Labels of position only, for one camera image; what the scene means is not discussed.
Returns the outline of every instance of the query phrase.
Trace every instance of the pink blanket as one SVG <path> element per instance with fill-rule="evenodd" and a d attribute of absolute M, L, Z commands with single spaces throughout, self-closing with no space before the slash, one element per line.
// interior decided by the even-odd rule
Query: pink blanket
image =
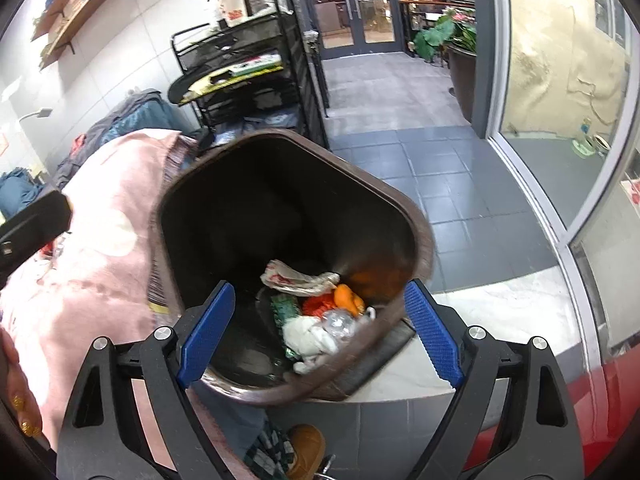
<path fill-rule="evenodd" d="M 27 261 L 0 296 L 2 325 L 20 354 L 53 449 L 92 341 L 101 335 L 115 344 L 137 341 L 155 328 L 146 295 L 150 216 L 164 162 L 180 142 L 178 132 L 140 130 L 93 154 L 65 187 L 73 218 L 69 233 L 56 241 L 57 255 Z M 154 457 L 171 466 L 146 390 L 141 383 L 134 387 Z M 227 465 L 238 478 L 253 478 L 228 451 L 215 422 L 198 411 Z"/>

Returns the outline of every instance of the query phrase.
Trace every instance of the white tiled wall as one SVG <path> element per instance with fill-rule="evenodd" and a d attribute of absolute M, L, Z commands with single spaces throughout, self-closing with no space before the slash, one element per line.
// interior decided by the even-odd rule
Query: white tiled wall
<path fill-rule="evenodd" d="M 207 23 L 209 15 L 206 0 L 107 0 L 73 39 L 76 54 L 66 48 L 57 63 L 40 71 L 39 55 L 47 39 L 30 40 L 33 19 L 45 1 L 25 0 L 2 37 L 0 78 L 9 84 L 22 77 L 10 99 L 16 116 L 53 108 L 49 118 L 22 124 L 33 149 L 53 171 L 73 139 L 124 99 L 127 90 L 166 92 L 180 75 L 171 35 Z M 192 112 L 186 107 L 182 111 L 195 125 Z"/>
<path fill-rule="evenodd" d="M 20 126 L 11 103 L 0 103 L 0 133 L 8 142 L 7 149 L 0 155 L 0 174 L 13 168 L 32 169 L 34 174 L 42 169 L 41 160 Z"/>

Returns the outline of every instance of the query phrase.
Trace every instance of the shelf bracket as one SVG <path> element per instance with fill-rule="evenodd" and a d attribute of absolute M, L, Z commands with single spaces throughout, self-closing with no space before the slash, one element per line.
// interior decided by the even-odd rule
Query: shelf bracket
<path fill-rule="evenodd" d="M 67 45 L 71 49 L 71 53 L 75 56 L 76 50 L 74 49 L 74 44 L 71 43 L 70 41 L 67 41 L 64 45 L 60 46 L 60 48 L 65 48 Z"/>

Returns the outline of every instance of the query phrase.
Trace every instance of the blue gripper pad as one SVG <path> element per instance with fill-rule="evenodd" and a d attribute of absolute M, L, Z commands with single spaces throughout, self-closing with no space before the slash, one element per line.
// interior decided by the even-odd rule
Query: blue gripper pad
<path fill-rule="evenodd" d="M 404 308 L 439 377 L 449 381 L 454 388 L 460 386 L 464 375 L 460 369 L 458 346 L 414 282 L 404 288 Z"/>
<path fill-rule="evenodd" d="M 225 283 L 213 298 L 207 298 L 207 303 L 209 307 L 180 350 L 180 369 L 175 378 L 182 388 L 199 380 L 206 370 L 234 313 L 236 292 Z"/>

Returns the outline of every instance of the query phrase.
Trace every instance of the green wrapper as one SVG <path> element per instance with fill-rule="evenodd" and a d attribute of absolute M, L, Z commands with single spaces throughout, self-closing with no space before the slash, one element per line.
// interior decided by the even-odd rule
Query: green wrapper
<path fill-rule="evenodd" d="M 302 315 L 298 307 L 298 298 L 290 294 L 277 294 L 276 296 L 272 296 L 271 309 L 273 310 L 273 319 L 276 322 L 276 326 L 280 332 L 280 338 L 282 339 L 282 327 L 287 319 Z M 292 361 L 300 360 L 300 356 L 287 346 L 285 346 L 284 353 L 287 359 Z"/>

